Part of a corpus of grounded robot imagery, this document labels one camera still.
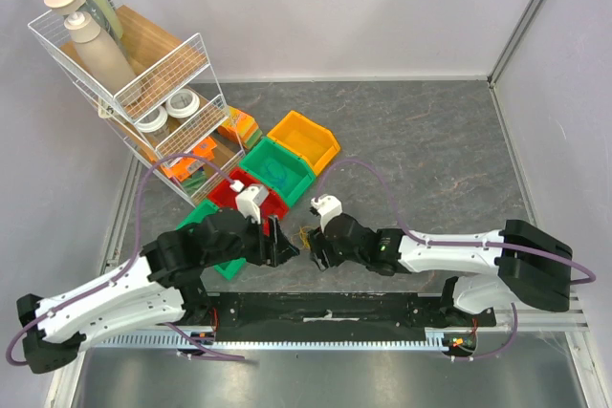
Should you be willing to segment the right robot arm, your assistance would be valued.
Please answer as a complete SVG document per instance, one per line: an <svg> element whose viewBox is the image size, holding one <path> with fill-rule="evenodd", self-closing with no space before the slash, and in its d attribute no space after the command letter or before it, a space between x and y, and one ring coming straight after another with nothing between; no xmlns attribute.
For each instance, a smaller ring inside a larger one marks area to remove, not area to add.
<svg viewBox="0 0 612 408"><path fill-rule="evenodd" d="M374 231L342 213L309 231L308 243L321 269L353 262L383 276L450 272L437 310L452 326L516 302L548 312L569 309L571 248L522 220L485 233L411 238L398 228Z"/></svg>

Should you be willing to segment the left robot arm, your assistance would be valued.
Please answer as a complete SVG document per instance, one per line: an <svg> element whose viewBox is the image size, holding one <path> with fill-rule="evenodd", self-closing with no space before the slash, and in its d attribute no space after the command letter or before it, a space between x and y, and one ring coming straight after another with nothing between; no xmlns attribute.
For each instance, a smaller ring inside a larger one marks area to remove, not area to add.
<svg viewBox="0 0 612 408"><path fill-rule="evenodd" d="M206 268L243 259L276 268L299 250L276 216L265 225L223 208L200 223L160 235L112 271L52 298L27 294L16 302L21 365L45 374L123 332L152 325L199 325L211 301L201 279Z"/></svg>

